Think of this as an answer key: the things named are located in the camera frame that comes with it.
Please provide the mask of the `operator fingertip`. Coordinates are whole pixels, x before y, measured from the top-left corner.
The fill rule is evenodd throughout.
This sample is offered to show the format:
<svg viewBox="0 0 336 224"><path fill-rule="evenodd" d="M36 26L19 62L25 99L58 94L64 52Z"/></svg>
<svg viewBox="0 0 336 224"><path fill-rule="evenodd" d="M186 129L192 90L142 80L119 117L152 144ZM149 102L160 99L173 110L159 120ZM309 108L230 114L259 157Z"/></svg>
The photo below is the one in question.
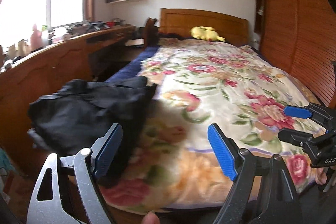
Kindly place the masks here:
<svg viewBox="0 0 336 224"><path fill-rule="evenodd" d="M160 220L155 213L149 212L143 217L141 224L160 224Z"/></svg>

